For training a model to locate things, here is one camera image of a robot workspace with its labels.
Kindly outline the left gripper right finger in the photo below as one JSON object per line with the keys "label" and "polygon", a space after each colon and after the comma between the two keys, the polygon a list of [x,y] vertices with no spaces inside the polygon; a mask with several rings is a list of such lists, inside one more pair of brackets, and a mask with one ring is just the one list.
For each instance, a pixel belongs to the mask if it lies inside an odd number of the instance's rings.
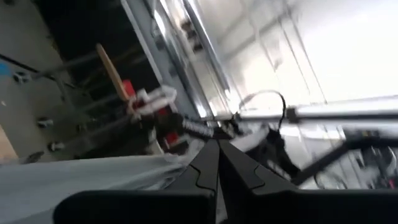
{"label": "left gripper right finger", "polygon": [[219,175],[228,224],[292,224],[298,217],[288,180],[228,141],[220,141]]}

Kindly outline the white plastic pipes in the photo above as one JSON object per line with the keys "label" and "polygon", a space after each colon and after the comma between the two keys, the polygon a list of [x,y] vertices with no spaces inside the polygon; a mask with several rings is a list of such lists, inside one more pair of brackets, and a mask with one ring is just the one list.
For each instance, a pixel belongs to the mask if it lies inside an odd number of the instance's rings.
{"label": "white plastic pipes", "polygon": [[170,106],[177,97],[177,91],[171,86],[162,85],[150,93],[145,89],[139,90],[131,96],[127,103],[127,114],[133,116],[147,116]]}

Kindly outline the wooden stick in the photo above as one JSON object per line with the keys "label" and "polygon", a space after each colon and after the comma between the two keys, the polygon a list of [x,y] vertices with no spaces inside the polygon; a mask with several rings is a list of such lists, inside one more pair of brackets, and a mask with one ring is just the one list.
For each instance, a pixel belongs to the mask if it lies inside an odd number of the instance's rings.
{"label": "wooden stick", "polygon": [[111,59],[108,57],[108,54],[106,53],[105,49],[101,44],[96,44],[96,51],[105,67],[105,70],[110,77],[113,86],[116,89],[116,92],[120,99],[123,101],[128,101],[129,100],[129,95],[127,94],[123,81],[121,80],[121,77],[119,76],[118,71],[116,70],[116,67],[113,65]]}

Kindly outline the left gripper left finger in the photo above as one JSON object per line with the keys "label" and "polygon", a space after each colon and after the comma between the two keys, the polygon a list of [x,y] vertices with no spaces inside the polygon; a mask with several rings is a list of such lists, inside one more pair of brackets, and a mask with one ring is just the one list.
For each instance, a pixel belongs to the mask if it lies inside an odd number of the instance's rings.
{"label": "left gripper left finger", "polygon": [[172,205],[179,209],[174,224],[215,224],[220,147],[208,141],[185,171],[167,188]]}

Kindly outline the grey plastic bin liner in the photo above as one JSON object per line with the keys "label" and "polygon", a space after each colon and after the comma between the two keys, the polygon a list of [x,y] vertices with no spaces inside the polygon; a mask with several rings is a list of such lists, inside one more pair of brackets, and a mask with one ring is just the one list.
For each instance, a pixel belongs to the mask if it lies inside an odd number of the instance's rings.
{"label": "grey plastic bin liner", "polygon": [[0,166],[0,224],[52,224],[55,206],[87,190],[159,190],[180,175],[204,146],[187,152]]}

